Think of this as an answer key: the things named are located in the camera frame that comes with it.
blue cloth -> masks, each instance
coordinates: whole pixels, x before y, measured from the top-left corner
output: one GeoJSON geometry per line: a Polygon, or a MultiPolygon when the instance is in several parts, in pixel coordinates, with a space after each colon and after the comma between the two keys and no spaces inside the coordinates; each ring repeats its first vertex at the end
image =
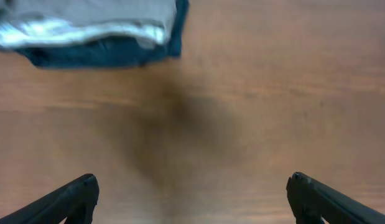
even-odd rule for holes
{"type": "Polygon", "coordinates": [[[180,57],[182,31],[188,12],[188,0],[177,0],[172,36],[166,45],[143,49],[131,37],[107,37],[83,45],[15,49],[40,68],[133,67],[180,57]]]}

folded garment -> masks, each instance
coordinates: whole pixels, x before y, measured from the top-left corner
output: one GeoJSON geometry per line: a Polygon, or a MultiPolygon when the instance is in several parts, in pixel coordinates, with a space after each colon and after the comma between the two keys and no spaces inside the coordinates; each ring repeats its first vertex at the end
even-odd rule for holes
{"type": "Polygon", "coordinates": [[[85,44],[111,35],[170,39],[176,0],[0,0],[0,49],[85,44]]]}
{"type": "Polygon", "coordinates": [[[141,47],[133,37],[106,37],[87,44],[66,47],[27,47],[15,49],[40,68],[131,67],[179,57],[188,0],[176,1],[177,14],[170,40],[153,49],[141,47]]]}

wooden surface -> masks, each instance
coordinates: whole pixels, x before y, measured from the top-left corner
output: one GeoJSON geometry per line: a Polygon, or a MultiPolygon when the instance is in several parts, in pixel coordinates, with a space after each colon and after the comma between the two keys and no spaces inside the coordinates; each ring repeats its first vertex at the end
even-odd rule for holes
{"type": "Polygon", "coordinates": [[[293,223],[302,171],[385,213],[385,0],[191,0],[183,57],[0,54],[0,217],[93,173],[93,223],[293,223]]]}

